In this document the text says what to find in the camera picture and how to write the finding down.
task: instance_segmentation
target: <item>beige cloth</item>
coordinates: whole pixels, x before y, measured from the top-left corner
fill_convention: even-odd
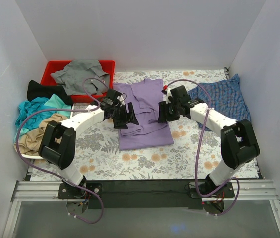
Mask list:
[[[66,120],[68,117],[54,113],[50,118],[42,120],[39,124],[39,127],[29,131],[25,135],[22,135],[19,138],[19,148],[22,154],[25,155],[39,155],[39,148],[43,139],[44,131],[46,129],[47,124],[50,121],[60,122],[62,120]]]

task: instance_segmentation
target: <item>white wall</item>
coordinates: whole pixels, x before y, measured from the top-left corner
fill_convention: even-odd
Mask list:
[[[26,99],[27,83],[39,81],[47,61],[14,0],[0,0],[0,237],[17,179],[26,167],[12,142],[17,106]]]
[[[265,0],[16,0],[48,60],[117,70],[231,65]]]
[[[261,148],[258,163],[280,195],[280,1],[264,4],[231,65]]]

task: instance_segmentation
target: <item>purple shirt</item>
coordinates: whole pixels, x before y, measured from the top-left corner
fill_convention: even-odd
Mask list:
[[[139,83],[114,83],[113,88],[127,95],[125,103],[132,102],[139,125],[129,123],[119,130],[120,150],[141,149],[174,144],[169,125],[157,123],[159,102],[163,99],[161,79],[144,79]]]

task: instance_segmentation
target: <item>teal cloth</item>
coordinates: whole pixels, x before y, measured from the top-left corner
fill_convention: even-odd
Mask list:
[[[32,113],[44,110],[44,109],[52,109],[52,108],[60,108],[60,109],[71,109],[71,106],[66,105],[63,100],[53,94],[50,99],[48,98],[35,98],[31,102],[24,101],[19,105],[20,114],[16,119],[15,125],[16,129],[18,130],[22,122]],[[39,124],[42,120],[50,118],[54,113],[62,114],[66,117],[70,117],[70,112],[60,112],[60,111],[48,111],[39,113],[33,117],[31,117],[22,127],[20,136],[24,135],[25,133],[29,132],[30,130],[36,129],[39,127]]]

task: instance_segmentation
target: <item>floral tablecloth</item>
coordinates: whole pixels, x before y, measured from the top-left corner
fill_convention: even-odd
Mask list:
[[[161,78],[164,84],[175,79],[191,79],[198,83],[212,83],[226,80],[223,70],[198,71],[157,71],[119,72],[114,81],[135,83],[144,78]],[[186,89],[196,87],[189,82],[179,82]],[[86,104],[75,104],[76,109],[86,108]],[[76,139],[75,165],[87,180],[129,180],[129,179],[192,179],[194,178],[195,157],[200,128],[195,121],[181,118],[169,123],[175,143],[170,146],[141,150],[119,150],[118,132],[113,121],[105,120],[95,125]],[[212,131],[205,131],[198,165],[198,178],[205,178],[221,159],[220,138]],[[36,165],[55,171],[44,160],[36,160]],[[257,178],[258,173],[252,161],[237,173],[240,178]],[[58,178],[32,170],[31,181],[55,181]]]

